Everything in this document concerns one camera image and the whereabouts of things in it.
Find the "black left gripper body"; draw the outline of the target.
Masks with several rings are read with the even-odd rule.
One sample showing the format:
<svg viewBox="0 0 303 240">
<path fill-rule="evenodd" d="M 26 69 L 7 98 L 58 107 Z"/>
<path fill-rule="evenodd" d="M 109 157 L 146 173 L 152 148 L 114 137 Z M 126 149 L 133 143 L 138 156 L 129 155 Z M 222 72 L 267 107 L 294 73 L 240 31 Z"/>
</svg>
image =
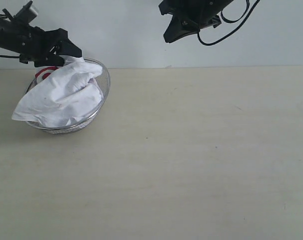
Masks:
<svg viewBox="0 0 303 240">
<path fill-rule="evenodd" d="M 51 31 L 33 32 L 29 36 L 30 38 L 22 43 L 19 51 L 19 62 L 23 64 L 33 62 L 35 66 L 35 61 L 50 55 L 57 55 L 58 43 L 67 39 L 68 32 L 59 28 Z"/>
</svg>

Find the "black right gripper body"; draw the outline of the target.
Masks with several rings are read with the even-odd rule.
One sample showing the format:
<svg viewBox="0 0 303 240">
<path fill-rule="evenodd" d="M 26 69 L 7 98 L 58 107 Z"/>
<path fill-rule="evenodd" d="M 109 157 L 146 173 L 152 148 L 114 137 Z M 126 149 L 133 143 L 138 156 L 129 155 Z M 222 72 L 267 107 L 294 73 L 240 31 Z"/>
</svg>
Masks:
<svg viewBox="0 0 303 240">
<path fill-rule="evenodd" d="M 162 15 L 172 15 L 170 26 L 216 28 L 222 23 L 218 13 L 230 3 L 230 0 L 163 0 L 158 7 Z"/>
</svg>

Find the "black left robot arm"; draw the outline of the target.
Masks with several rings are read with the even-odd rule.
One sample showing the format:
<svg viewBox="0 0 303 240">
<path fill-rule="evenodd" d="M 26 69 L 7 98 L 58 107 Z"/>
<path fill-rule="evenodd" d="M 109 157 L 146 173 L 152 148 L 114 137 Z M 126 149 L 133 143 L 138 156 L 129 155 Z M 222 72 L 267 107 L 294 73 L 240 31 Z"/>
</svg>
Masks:
<svg viewBox="0 0 303 240">
<path fill-rule="evenodd" d="M 82 50 L 69 40 L 62 28 L 45 31 L 0 18 L 0 48 L 18 53 L 23 64 L 33 62 L 36 68 L 62 67 L 63 56 L 81 58 Z"/>
</svg>

